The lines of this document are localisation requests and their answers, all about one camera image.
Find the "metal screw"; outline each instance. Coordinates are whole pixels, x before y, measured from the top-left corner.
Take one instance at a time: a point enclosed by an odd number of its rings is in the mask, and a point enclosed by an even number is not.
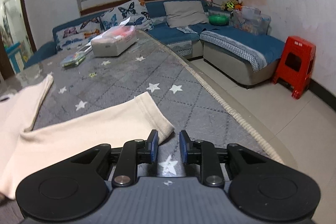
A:
[[[217,185],[223,182],[219,176],[209,176],[206,178],[206,182],[212,185]]]
[[[114,178],[114,181],[118,184],[126,184],[129,183],[131,181],[131,179],[128,176],[117,176]]]

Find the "doorway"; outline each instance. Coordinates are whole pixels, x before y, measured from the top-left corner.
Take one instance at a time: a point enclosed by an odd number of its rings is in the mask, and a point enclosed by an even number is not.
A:
[[[6,79],[21,72],[36,51],[24,0],[0,0],[0,73]]]

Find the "sofa cushion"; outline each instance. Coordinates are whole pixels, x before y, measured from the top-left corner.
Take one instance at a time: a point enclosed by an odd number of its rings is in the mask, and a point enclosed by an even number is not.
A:
[[[214,26],[210,23],[197,23],[189,26],[194,32],[201,34],[203,31],[221,30],[226,26]]]
[[[93,17],[89,20],[86,20],[85,22],[79,24],[76,26],[76,31],[78,33],[80,32],[95,32],[96,30],[102,31],[100,27],[100,18],[99,17]]]
[[[284,43],[269,35],[254,35],[231,26],[203,31],[200,39],[231,51],[251,63],[257,72],[281,57]]]
[[[99,33],[81,32],[81,33],[74,34],[69,37],[60,39],[59,45],[61,47],[68,47],[69,45],[73,43],[79,43],[79,42],[81,42],[82,45],[85,45],[88,42],[90,42],[92,38],[96,37],[98,34]]]
[[[185,27],[197,23],[209,23],[199,1],[167,1],[164,4],[170,28]]]
[[[166,16],[165,7],[163,4],[167,1],[200,1],[202,3],[204,12],[208,12],[208,3],[205,0],[156,0],[146,2],[146,7],[152,20],[154,18]]]
[[[177,29],[169,28],[166,23],[156,25],[153,30],[148,33],[165,45],[173,44],[182,41],[198,41],[199,35],[195,33],[183,33]]]
[[[34,64],[37,64],[44,59],[47,59],[57,53],[56,43],[55,41],[47,42],[46,44],[42,45],[31,58],[25,63],[25,68],[28,68]]]
[[[78,33],[78,31],[76,30],[77,26],[79,26],[79,25],[81,26],[83,22],[86,22],[90,19],[101,16],[102,13],[103,12],[98,12],[98,13],[95,13],[93,15],[80,17],[80,18],[77,18],[75,20],[69,21],[67,23],[64,23],[62,25],[59,25],[59,26],[53,28],[52,29],[52,35],[54,37],[55,43],[59,44],[60,39],[68,37],[72,34],[77,34]],[[104,26],[101,23],[100,23],[100,30],[104,31]]]
[[[137,30],[148,31],[153,29],[153,23],[144,0],[130,0],[103,13],[100,18],[105,30],[107,30],[119,25],[128,17],[131,17],[131,19],[127,25],[134,25]]]

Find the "rug edge trim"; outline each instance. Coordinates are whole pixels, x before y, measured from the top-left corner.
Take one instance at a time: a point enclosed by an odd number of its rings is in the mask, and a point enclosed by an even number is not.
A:
[[[170,48],[163,45],[147,33],[141,31],[146,34],[150,38],[152,38],[156,43],[159,43],[163,46],[166,52],[169,52],[173,55],[181,65],[189,71],[193,77],[211,94],[212,97],[216,99],[217,102],[221,104],[221,106],[257,141],[257,143],[261,146],[261,148],[271,157],[272,160],[275,160],[281,164],[284,164],[280,155],[276,152],[276,150],[260,135],[258,131],[256,131],[253,126],[251,126],[240,114],[238,111],[233,109],[197,72],[195,72],[181,57],[179,57],[175,52],[173,52]]]

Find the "butterfly pillow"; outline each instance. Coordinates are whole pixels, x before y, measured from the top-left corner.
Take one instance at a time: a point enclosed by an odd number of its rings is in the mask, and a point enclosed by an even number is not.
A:
[[[84,33],[77,33],[68,37],[61,38],[59,40],[59,44],[61,47],[68,47],[69,45],[83,41],[84,39],[85,39]]]
[[[131,0],[126,2],[114,10],[119,22],[131,17],[127,25],[134,25],[138,30],[149,31],[154,28],[152,20],[148,14],[145,0]]]
[[[81,33],[81,32],[96,32],[96,30],[98,30],[99,32],[101,32],[101,27],[100,27],[100,20],[99,17],[94,17],[91,18],[81,24],[79,24],[78,26],[76,26],[76,31],[77,33]]]
[[[59,44],[62,39],[70,37],[75,34],[78,34],[76,27],[69,27],[69,28],[58,31],[56,33],[57,44]]]
[[[100,20],[103,23],[103,26],[105,30],[110,29],[111,27],[118,26],[119,22],[122,22],[122,20],[117,20],[117,14],[114,11],[114,8],[112,10],[108,10],[105,13],[103,13],[100,16]]]

